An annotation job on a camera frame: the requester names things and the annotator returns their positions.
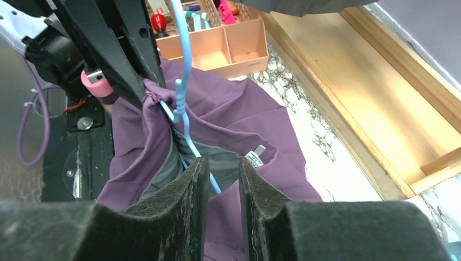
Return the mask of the blue wire hanger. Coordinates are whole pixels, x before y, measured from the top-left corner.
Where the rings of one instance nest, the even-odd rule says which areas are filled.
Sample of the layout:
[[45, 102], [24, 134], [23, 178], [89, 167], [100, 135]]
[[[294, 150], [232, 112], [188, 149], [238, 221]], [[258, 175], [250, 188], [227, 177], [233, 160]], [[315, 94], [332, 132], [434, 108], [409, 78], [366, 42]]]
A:
[[172, 12], [177, 21], [177, 32], [180, 38], [180, 45], [183, 52], [183, 74], [180, 79], [175, 80], [176, 88], [176, 108], [170, 109], [167, 103], [163, 100], [159, 102], [167, 117], [173, 123], [183, 121], [184, 139], [191, 153], [199, 158], [200, 151], [197, 149], [193, 142], [191, 135], [191, 122], [187, 114], [186, 94], [188, 90], [188, 83], [192, 72], [192, 49], [189, 37], [188, 24], [184, 16], [184, 10], [180, 1], [171, 1]]

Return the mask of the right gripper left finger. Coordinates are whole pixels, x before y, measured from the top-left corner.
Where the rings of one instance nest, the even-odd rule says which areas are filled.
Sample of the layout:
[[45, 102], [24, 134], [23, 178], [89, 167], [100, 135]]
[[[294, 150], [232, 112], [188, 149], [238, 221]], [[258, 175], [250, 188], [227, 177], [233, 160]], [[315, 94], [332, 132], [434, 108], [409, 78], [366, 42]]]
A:
[[202, 260], [209, 162], [116, 212], [91, 202], [1, 203], [1, 260]]

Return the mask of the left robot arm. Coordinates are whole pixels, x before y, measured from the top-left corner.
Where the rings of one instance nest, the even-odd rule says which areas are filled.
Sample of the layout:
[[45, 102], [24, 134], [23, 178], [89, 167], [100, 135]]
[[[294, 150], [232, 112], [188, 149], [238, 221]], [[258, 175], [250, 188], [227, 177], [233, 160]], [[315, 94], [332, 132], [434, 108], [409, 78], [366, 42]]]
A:
[[89, 94], [82, 72], [100, 72], [137, 108], [144, 79], [165, 86], [144, 1], [1, 1], [1, 34], [73, 100]]

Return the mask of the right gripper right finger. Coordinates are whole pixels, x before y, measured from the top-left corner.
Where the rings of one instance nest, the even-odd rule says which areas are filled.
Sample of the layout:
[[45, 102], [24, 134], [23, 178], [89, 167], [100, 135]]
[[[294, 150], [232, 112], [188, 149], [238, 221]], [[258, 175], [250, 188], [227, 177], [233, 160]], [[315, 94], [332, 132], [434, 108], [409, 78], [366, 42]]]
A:
[[239, 172], [246, 260], [451, 259], [410, 202], [295, 202], [245, 158]]

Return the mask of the grey skirt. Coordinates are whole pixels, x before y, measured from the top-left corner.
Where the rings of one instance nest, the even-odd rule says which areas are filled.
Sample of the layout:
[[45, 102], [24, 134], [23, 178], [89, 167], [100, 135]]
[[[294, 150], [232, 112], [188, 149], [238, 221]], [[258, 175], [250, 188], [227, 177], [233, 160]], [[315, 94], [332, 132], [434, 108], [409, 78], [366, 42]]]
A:
[[277, 12], [303, 17], [308, 14], [340, 13], [346, 8], [360, 7], [378, 0], [241, 0], [241, 3], [264, 13]]

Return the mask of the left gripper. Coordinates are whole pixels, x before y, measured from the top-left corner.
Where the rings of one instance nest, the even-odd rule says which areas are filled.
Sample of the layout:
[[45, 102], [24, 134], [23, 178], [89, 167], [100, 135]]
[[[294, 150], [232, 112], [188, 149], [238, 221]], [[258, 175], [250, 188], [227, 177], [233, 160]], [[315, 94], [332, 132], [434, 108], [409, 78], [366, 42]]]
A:
[[85, 61], [88, 73], [102, 71], [114, 92], [139, 109], [145, 93], [140, 76], [165, 87], [145, 1], [53, 3], [61, 23], [47, 1], [1, 1], [2, 37], [40, 78], [66, 94], [85, 94]]

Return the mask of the purple cloth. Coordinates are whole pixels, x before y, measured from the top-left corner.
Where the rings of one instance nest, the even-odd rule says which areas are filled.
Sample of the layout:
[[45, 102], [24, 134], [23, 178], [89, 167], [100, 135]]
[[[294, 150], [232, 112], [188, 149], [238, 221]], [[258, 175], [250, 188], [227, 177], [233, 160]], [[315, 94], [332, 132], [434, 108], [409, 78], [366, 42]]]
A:
[[[183, 162], [195, 156], [184, 141], [182, 123], [171, 123], [160, 105], [176, 104], [175, 80], [182, 65], [161, 63], [166, 87], [145, 80], [142, 109], [122, 98], [111, 107], [115, 155], [98, 203], [124, 211], [173, 181]], [[239, 159], [248, 156], [257, 172], [295, 201], [321, 201], [306, 180], [306, 160], [287, 109], [250, 79], [230, 81], [194, 69], [186, 93], [191, 136], [209, 159], [221, 189], [210, 190], [205, 260], [244, 260], [238, 184]]]

